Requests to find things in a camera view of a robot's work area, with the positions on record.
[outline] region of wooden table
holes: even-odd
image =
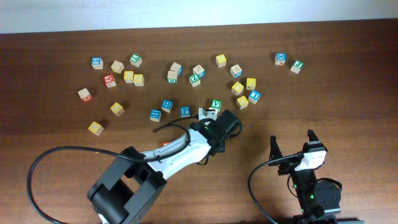
[[[0,220],[4,223],[45,223],[27,199],[26,176],[32,161],[47,149],[91,146],[120,152],[158,148],[183,134],[178,129],[152,129],[179,118],[179,108],[208,108],[222,100],[243,122],[242,134],[226,143],[226,152],[207,166],[191,165],[169,179],[144,223],[238,223],[266,219],[253,204],[247,177],[268,160],[269,137],[278,137],[284,155],[301,151],[307,129],[329,149],[317,177],[339,180],[343,217],[367,223],[398,220],[398,20],[306,22],[180,29],[102,30],[45,34],[0,35],[1,150]],[[276,52],[287,64],[274,65]],[[142,56],[139,68],[129,63]],[[225,54],[218,68],[215,56]],[[94,70],[91,57],[104,60]],[[107,88],[103,76],[113,60],[145,76],[145,86],[125,83]],[[296,75],[294,60],[305,63]],[[167,83],[173,62],[183,66],[177,84]],[[192,68],[202,65],[206,77],[193,88]],[[257,78],[262,93],[256,105],[239,110],[231,93],[232,65],[245,78]],[[77,94],[88,88],[93,100]],[[159,123],[151,109],[172,100],[173,111]],[[114,102],[126,112],[117,117]],[[92,121],[105,130],[87,128]],[[70,223],[99,223],[86,193],[114,158],[89,152],[59,152],[46,157],[34,173],[37,202],[48,214]],[[287,176],[265,167],[252,187],[273,217],[300,213],[289,194]],[[133,180],[125,180],[137,188]]]

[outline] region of small block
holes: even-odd
[[[240,83],[240,82],[236,82],[233,86],[232,86],[232,92],[238,96],[239,94],[241,94],[243,92],[244,86]]]
[[[283,65],[286,62],[285,53],[276,53],[275,55],[275,65]]]
[[[249,102],[256,104],[257,100],[259,100],[260,96],[261,96],[261,93],[257,92],[256,90],[253,90],[249,95]]]
[[[108,88],[116,86],[116,82],[114,81],[113,75],[104,76],[104,82]]]
[[[224,67],[226,65],[226,58],[224,54],[216,57],[216,64],[219,68]]]
[[[247,90],[254,90],[256,88],[256,79],[255,78],[248,78],[246,80],[246,89]]]
[[[120,105],[118,102],[116,102],[113,106],[111,106],[111,111],[120,116],[123,114],[124,112],[124,108],[122,107],[122,105]]]
[[[180,108],[181,118],[186,118],[191,116],[191,112],[189,110],[189,106],[183,106]]]
[[[101,132],[104,130],[104,127],[102,127],[100,124],[98,124],[97,122],[93,121],[92,124],[90,125],[90,127],[88,127],[88,129],[96,134],[96,135],[100,135]]]
[[[104,67],[104,62],[100,57],[93,57],[91,59],[91,66],[93,66],[94,69],[102,69]]]
[[[234,78],[240,77],[243,73],[242,68],[239,65],[232,66],[230,72]]]
[[[245,96],[242,96],[236,100],[236,105],[238,106],[239,109],[243,109],[249,105],[249,101],[248,99],[246,99]]]
[[[170,100],[164,100],[162,103],[162,111],[170,113],[173,108],[173,102]]]
[[[144,86],[144,75],[143,74],[135,74],[134,75],[134,84],[135,86]]]
[[[182,66],[174,62],[170,67],[170,71],[177,72],[177,75],[180,75],[182,72]]]
[[[134,83],[134,72],[133,71],[124,71],[124,81],[126,83]]]
[[[217,110],[217,112],[220,112],[221,109],[221,100],[213,100],[211,102],[211,107],[209,108],[211,110]]]
[[[91,100],[91,99],[93,98],[93,97],[90,95],[90,92],[89,92],[86,88],[80,90],[80,91],[78,92],[78,94],[79,94],[79,96],[80,96],[80,99],[83,100],[83,102],[87,102],[87,101],[89,101],[89,100]]]
[[[114,71],[116,73],[119,73],[119,74],[122,74],[122,71],[124,69],[124,65],[121,62],[114,61],[112,66],[111,66],[111,68],[112,68],[112,71]]]
[[[135,67],[139,67],[140,64],[142,63],[142,58],[140,55],[138,54],[133,54],[130,58],[130,63],[135,66]]]
[[[290,71],[292,71],[292,72],[294,72],[294,73],[296,73],[296,74],[299,74],[299,72],[301,71],[301,69],[303,68],[303,66],[304,66],[304,63],[303,63],[303,62],[301,62],[301,61],[299,61],[299,60],[296,60],[296,61],[294,62],[294,64],[293,64],[292,68],[290,69]]]
[[[197,65],[195,68],[192,69],[193,74],[196,74],[199,76],[199,78],[202,78],[205,76],[205,70],[202,68],[201,65]]]
[[[160,112],[160,110],[151,110],[149,118],[151,121],[159,122],[161,116],[162,112]]]
[[[200,78],[199,78],[199,76],[197,74],[191,75],[189,77],[189,82],[191,83],[191,85],[193,87],[195,87],[195,86],[200,84]]]
[[[167,73],[167,81],[169,83],[177,83],[178,74],[175,71],[169,71]]]

